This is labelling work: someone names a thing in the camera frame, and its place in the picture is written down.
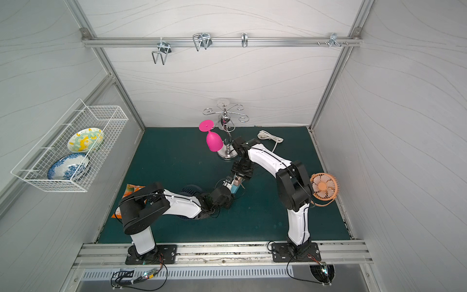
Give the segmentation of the light blue power strip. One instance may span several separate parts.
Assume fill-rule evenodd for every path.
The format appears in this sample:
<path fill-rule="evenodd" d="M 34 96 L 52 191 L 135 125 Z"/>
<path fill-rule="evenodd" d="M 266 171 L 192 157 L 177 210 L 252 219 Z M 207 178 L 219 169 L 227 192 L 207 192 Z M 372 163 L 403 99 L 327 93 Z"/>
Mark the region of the light blue power strip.
<path fill-rule="evenodd" d="M 232 184 L 231 184 L 231 194 L 233 194 L 233 195 L 236 194 L 237 191 L 238 191 L 238 189 L 239 189 L 239 187 L 240 187 L 240 185 L 241 185 L 241 182 L 240 182 L 240 181 L 238 181 L 238 180 L 233 180 L 233 181 L 232 181 Z"/>

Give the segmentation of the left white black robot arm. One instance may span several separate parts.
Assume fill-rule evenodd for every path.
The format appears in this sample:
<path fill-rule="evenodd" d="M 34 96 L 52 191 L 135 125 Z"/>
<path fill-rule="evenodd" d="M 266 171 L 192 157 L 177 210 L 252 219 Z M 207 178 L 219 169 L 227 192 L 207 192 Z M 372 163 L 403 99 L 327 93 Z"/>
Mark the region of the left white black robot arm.
<path fill-rule="evenodd" d="M 207 193 L 189 184 L 181 192 L 174 193 L 155 182 L 123 197 L 118 208 L 124 233 L 131 237 L 136 254 L 142 256 L 156 250 L 151 225 L 163 215 L 202 220 L 214 216 L 222 208 L 229 209 L 234 199 L 228 185 Z"/>

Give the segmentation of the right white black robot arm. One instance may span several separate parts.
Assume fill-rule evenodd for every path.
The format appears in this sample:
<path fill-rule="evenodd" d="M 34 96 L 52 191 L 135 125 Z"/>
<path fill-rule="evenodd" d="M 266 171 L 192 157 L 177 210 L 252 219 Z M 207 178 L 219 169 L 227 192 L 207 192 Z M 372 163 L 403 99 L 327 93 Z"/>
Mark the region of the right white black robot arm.
<path fill-rule="evenodd" d="M 308 211 L 312 203 L 312 187 L 305 166 L 300 161 L 280 157 L 256 139 L 245 141 L 238 137 L 232 145 L 240 158 L 232 166 L 233 175 L 250 180 L 254 165 L 271 174 L 276 179 L 279 200 L 287 209 L 288 242 L 295 248 L 307 246 L 310 242 Z"/>

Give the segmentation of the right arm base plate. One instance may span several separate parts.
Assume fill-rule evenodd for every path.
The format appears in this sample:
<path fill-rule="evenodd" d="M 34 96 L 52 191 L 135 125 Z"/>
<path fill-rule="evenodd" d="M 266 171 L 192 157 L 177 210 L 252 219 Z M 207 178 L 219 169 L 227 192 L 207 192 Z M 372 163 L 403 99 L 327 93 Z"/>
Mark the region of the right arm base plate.
<path fill-rule="evenodd" d="M 272 243 L 272 260 L 275 263 L 320 262 L 321 251 L 315 242 L 305 242 L 300 246 L 293 243 Z"/>

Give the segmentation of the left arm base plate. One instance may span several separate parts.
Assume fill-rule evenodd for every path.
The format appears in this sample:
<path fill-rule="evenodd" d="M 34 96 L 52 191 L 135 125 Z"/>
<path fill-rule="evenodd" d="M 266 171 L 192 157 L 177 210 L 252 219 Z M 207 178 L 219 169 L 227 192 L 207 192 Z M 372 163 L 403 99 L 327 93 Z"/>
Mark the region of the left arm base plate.
<path fill-rule="evenodd" d="M 177 245 L 156 245 L 148 253 L 139 254 L 134 245 L 128 248 L 125 259 L 126 265 L 157 265 L 174 264 L 177 254 Z"/>

